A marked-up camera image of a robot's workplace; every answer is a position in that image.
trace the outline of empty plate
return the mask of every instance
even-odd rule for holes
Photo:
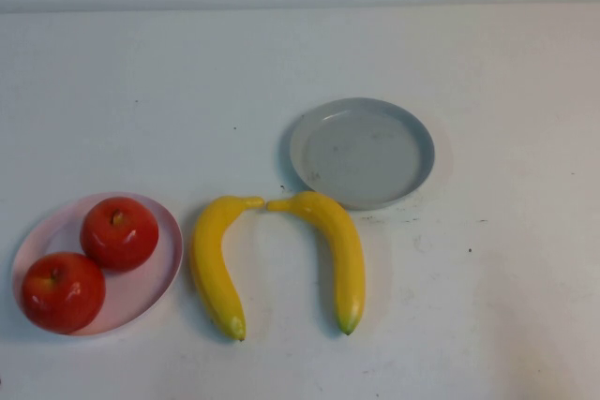
[[[152,256],[140,267],[122,274],[103,271],[106,297],[96,318],[72,335],[105,333],[139,318],[148,311],[171,285],[183,257],[181,230],[174,217],[157,201],[137,194],[106,192],[95,194],[60,208],[42,220],[25,238],[12,266],[12,288],[23,310],[21,284],[29,266],[54,252],[83,253],[79,234],[83,218],[101,200],[130,197],[148,208],[158,222],[158,243]]]
[[[306,114],[292,134],[292,164],[315,191],[347,208],[382,208],[419,187],[435,156],[425,126],[397,105],[344,98]]]

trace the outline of pink plate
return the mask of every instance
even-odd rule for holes
[[[106,299],[96,318],[71,335],[105,333],[139,318],[167,291],[181,266],[183,239],[174,217],[160,203],[138,194],[105,192],[79,199],[41,221],[23,241],[12,266],[12,290],[23,310],[21,284],[37,259],[59,252],[83,253],[79,233],[83,218],[99,201],[108,197],[131,197],[141,202],[158,222],[158,244],[152,256],[137,269],[123,274],[104,272]]]

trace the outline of toy apple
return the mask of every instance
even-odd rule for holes
[[[143,264],[158,243],[158,223],[150,210],[128,197],[94,206],[83,220],[80,243],[85,255],[117,272]]]
[[[104,302],[102,271],[79,253],[52,253],[38,259],[22,282],[25,315],[37,326],[67,334],[88,325]]]

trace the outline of banana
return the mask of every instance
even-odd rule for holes
[[[223,233],[243,211],[263,206],[260,197],[221,197],[204,209],[194,229],[190,265],[196,289],[219,329],[239,341],[246,338],[246,319],[225,267],[221,241]]]
[[[365,307],[365,263],[360,237],[346,210],[312,191],[268,201],[266,209],[297,215],[324,234],[333,254],[337,324],[345,334],[352,333]]]

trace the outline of gray plate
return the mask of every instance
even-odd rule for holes
[[[347,208],[382,208],[419,187],[433,168],[425,126],[397,105],[344,98],[306,114],[292,134],[293,168]]]

